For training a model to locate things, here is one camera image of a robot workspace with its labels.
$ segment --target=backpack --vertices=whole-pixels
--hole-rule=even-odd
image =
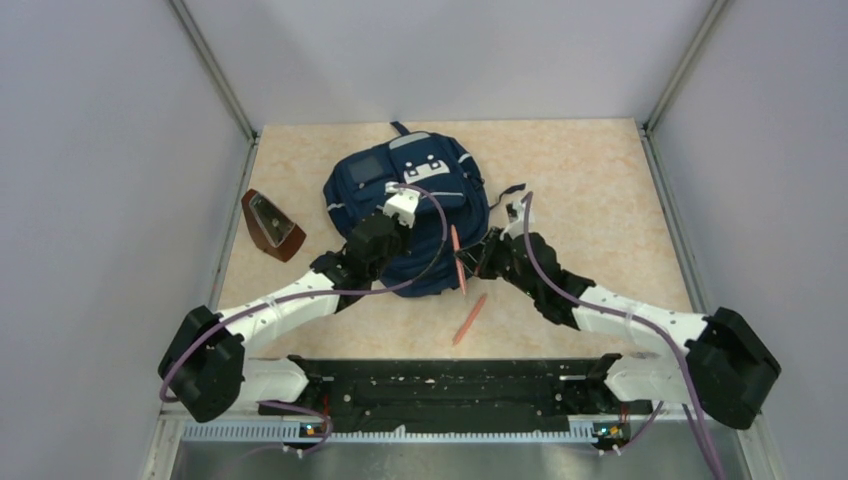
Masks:
[[[391,125],[400,136],[343,159],[324,185],[327,212],[336,230],[347,238],[362,219],[382,208],[388,198],[386,182],[400,182],[415,184],[436,197],[448,226],[456,226],[460,245],[482,240],[489,228],[489,206],[480,169],[471,154],[454,138],[431,132],[410,133],[399,122]],[[504,194],[523,188],[516,185]],[[438,211],[422,196],[415,211],[411,253],[392,261],[380,281],[391,287],[415,278],[433,260],[441,236]],[[395,293],[422,297],[459,287],[450,238],[447,243],[424,277]]]

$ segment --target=backpack strap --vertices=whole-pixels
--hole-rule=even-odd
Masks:
[[[495,207],[497,207],[498,205],[500,205],[500,204],[501,204],[501,200],[503,200],[504,195],[509,195],[509,194],[511,194],[511,193],[520,192],[520,191],[524,190],[524,188],[525,188],[526,186],[527,186],[527,184],[526,184],[526,183],[519,183],[519,184],[517,184],[517,185],[513,185],[513,186],[511,186],[511,187],[507,188],[506,190],[504,190],[503,192],[501,192],[501,194],[500,194],[500,195],[498,195],[498,201],[497,201],[497,202],[495,202],[495,204],[494,204],[494,205],[490,206],[490,207],[489,207],[489,210],[490,210],[490,211],[491,211],[491,210],[494,210],[494,209],[495,209]]]
[[[397,130],[399,134],[401,134],[401,135],[409,135],[409,129],[408,129],[408,128],[406,128],[406,127],[405,127],[402,123],[400,123],[400,122],[391,122],[389,125],[391,125],[391,126],[395,127],[395,130]]]

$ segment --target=pencil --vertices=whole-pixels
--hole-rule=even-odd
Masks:
[[[483,304],[485,303],[486,294],[484,293],[480,296],[480,299],[477,300],[477,305],[474,305],[474,309],[471,310],[471,313],[468,314],[468,318],[465,319],[465,323],[463,323],[462,326],[459,327],[459,330],[457,330],[456,335],[453,336],[454,346],[456,346],[459,342],[462,341],[462,337],[465,336],[465,332],[467,332],[468,329],[471,328],[471,323],[474,322],[475,318],[477,318],[477,314],[479,314],[480,310],[483,309]]]
[[[456,225],[451,225],[451,240],[453,240],[453,253],[456,253],[459,251],[459,234],[456,233]],[[465,270],[458,258],[456,259],[456,276],[459,278],[459,289],[465,295],[467,291],[465,286]]]

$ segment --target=white wall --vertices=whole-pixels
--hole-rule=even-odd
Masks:
[[[646,119],[710,0],[188,0],[255,125]]]
[[[657,133],[713,305],[783,365],[790,478],[845,478],[846,25],[841,0],[735,2]]]
[[[0,71],[0,478],[137,478],[246,142],[164,1],[3,2]]]

